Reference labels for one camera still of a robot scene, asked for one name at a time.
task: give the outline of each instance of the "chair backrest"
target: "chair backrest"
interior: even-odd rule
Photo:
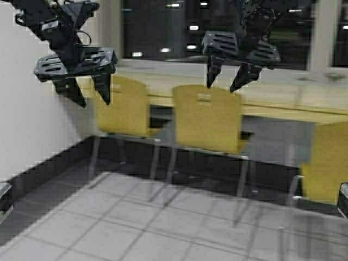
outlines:
[[[242,119],[239,94],[204,85],[173,89],[176,140],[183,146],[237,153]]]
[[[146,85],[120,76],[111,77],[111,103],[94,96],[97,124],[101,131],[148,136],[150,108]]]
[[[303,178],[305,196],[337,204],[344,182],[348,182],[348,122],[317,125],[309,171]]]

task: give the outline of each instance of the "ceiling light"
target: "ceiling light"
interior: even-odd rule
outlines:
[[[302,9],[290,9],[289,13],[300,13],[302,12]]]
[[[195,49],[197,49],[197,46],[196,45],[187,45],[187,49],[188,50],[195,50]]]
[[[200,29],[200,27],[199,26],[190,26],[189,29],[191,31],[198,31]]]
[[[132,57],[142,57],[142,52],[132,53]]]
[[[161,53],[169,53],[170,52],[170,49],[169,48],[162,48]]]
[[[167,4],[168,8],[179,8],[180,4]]]

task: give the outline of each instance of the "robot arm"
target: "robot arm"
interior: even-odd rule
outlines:
[[[273,26],[291,9],[303,9],[310,0],[232,0],[239,14],[235,32],[206,32],[203,54],[208,58],[207,86],[211,87],[226,59],[242,63],[230,88],[234,92],[258,80],[264,67],[274,69],[281,61],[276,46],[268,43]]]
[[[3,0],[19,10],[18,25],[28,27],[40,40],[48,41],[55,52],[41,58],[35,75],[41,82],[51,80],[58,94],[86,106],[75,77],[92,76],[96,90],[106,104],[110,103],[110,75],[115,72],[117,58],[112,48],[83,45],[78,34],[81,27],[100,7],[91,0]]]

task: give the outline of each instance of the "desk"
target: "desk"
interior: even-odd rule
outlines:
[[[151,105],[174,107],[171,90],[183,84],[204,84],[204,77],[133,73],[119,70],[119,75],[147,84]],[[91,97],[90,78],[78,80],[83,95]],[[228,79],[217,85],[227,88]],[[315,85],[253,83],[240,93],[245,97],[244,115],[293,121],[334,123],[348,121],[348,88]]]

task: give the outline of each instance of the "black baseboard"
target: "black baseboard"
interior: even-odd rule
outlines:
[[[18,201],[39,186],[61,175],[70,167],[75,166],[78,162],[89,159],[92,155],[94,139],[95,137],[91,136],[11,179],[9,183],[13,186],[13,201]],[[127,164],[137,166],[130,175],[149,178],[153,146],[136,142],[125,142],[125,149]],[[121,160],[117,140],[114,138],[101,139],[99,159]],[[173,179],[174,183],[235,195],[235,185],[240,175],[240,160],[198,152],[195,152],[193,161],[189,159],[187,151],[178,151],[176,170],[179,175],[176,175]],[[158,164],[158,180],[165,180],[169,160],[170,148],[162,147]],[[264,189],[266,194],[268,194],[265,201],[284,204],[291,181],[299,173],[300,170],[294,167],[256,162],[255,185],[261,190]],[[297,195],[302,195],[300,185]],[[323,204],[318,205],[306,202],[305,204],[300,204],[299,207],[325,214],[337,213],[332,209],[332,206]]]
[[[13,186],[14,202],[62,174],[77,162],[90,157],[93,140],[94,137],[91,136],[9,180]]]

